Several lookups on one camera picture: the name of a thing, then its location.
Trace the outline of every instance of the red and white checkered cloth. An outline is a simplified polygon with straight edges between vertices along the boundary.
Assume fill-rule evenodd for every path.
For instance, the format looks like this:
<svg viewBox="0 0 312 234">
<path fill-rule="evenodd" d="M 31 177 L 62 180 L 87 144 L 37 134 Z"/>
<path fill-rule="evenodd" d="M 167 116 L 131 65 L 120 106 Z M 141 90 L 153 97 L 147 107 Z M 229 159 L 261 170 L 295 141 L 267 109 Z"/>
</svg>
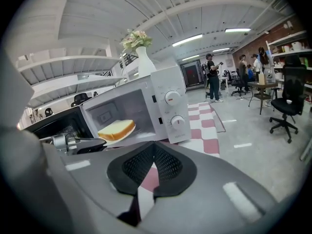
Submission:
<svg viewBox="0 0 312 234">
<path fill-rule="evenodd" d="M 180 142 L 178 145 L 200 153 L 220 157 L 215 121 L 209 103 L 191 104 L 188 107 L 192 136 L 191 139 Z M 153 190 L 158 185 L 158 171 L 156 165 L 153 164 L 138 188 L 138 203 L 141 219 L 143 219 L 153 207 Z"/>
</svg>

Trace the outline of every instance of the plate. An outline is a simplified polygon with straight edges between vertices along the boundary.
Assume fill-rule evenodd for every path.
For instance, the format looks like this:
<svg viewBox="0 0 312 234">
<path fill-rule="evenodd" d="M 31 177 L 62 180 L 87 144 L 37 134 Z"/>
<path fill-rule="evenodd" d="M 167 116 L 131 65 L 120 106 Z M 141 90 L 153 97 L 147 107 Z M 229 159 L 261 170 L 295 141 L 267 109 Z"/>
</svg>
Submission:
<svg viewBox="0 0 312 234">
<path fill-rule="evenodd" d="M 118 140 L 109 141 L 109 140 L 106 140 L 106 139 L 104 139 L 104 138 L 102 138 L 102 137 L 99 137 L 99 138 L 101 138 L 101 139 L 103 139 L 103 140 L 106 141 L 106 144 L 105 144 L 104 146 L 113 145 L 113 144 L 115 144 L 115 143 L 118 143 L 118 142 L 122 141 L 122 140 L 125 139 L 126 137 L 128 137 L 128 136 L 135 130 L 135 128 L 136 128 L 136 126 L 134 126 L 133 129 L 131 129 L 131 131 L 128 132 L 124 137 L 122 137 L 122 138 L 120 138 L 120 139 L 118 139 Z"/>
</svg>

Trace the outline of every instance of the slice of bread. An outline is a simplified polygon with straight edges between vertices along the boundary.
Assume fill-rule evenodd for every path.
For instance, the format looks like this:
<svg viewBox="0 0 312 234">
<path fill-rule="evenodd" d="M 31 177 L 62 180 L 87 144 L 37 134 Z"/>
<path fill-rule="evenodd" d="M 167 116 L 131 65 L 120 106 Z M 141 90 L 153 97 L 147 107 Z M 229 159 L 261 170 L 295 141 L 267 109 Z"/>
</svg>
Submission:
<svg viewBox="0 0 312 234">
<path fill-rule="evenodd" d="M 116 120 L 97 134 L 105 140 L 115 141 L 127 135 L 135 126 L 135 122 L 131 119 Z"/>
</svg>

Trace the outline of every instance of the polished concrete floor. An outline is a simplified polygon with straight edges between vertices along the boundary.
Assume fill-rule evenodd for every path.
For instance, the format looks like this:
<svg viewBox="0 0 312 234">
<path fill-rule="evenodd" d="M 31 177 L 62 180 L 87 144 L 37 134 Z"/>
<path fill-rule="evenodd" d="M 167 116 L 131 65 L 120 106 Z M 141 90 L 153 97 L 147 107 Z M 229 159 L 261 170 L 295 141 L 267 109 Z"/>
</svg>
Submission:
<svg viewBox="0 0 312 234">
<path fill-rule="evenodd" d="M 282 114 L 273 107 L 263 107 L 256 98 L 248 107 L 250 94 L 231 96 L 222 91 L 223 103 L 211 103 L 226 129 L 218 133 L 220 157 L 251 178 L 262 184 L 278 201 L 296 192 L 304 181 L 307 166 L 299 160 L 300 154 L 312 136 L 312 114 L 303 113 L 294 116 L 299 133 L 291 130 L 292 143 L 284 128 L 269 130 L 277 122 L 269 122 L 270 117 L 282 118 Z M 187 93 L 190 103 L 203 102 L 203 91 Z"/>
</svg>

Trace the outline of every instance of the vase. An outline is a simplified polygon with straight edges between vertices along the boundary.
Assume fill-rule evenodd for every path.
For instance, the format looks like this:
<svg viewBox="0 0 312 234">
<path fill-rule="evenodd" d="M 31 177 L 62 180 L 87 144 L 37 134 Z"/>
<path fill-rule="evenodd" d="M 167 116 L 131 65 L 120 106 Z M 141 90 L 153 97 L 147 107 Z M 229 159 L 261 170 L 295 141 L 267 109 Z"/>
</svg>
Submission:
<svg viewBox="0 0 312 234">
<path fill-rule="evenodd" d="M 151 72 L 156 71 L 155 65 L 146 54 L 146 47 L 138 47 L 136 49 L 136 53 L 138 56 L 138 76 L 140 78 L 144 76 L 149 76 Z"/>
</svg>

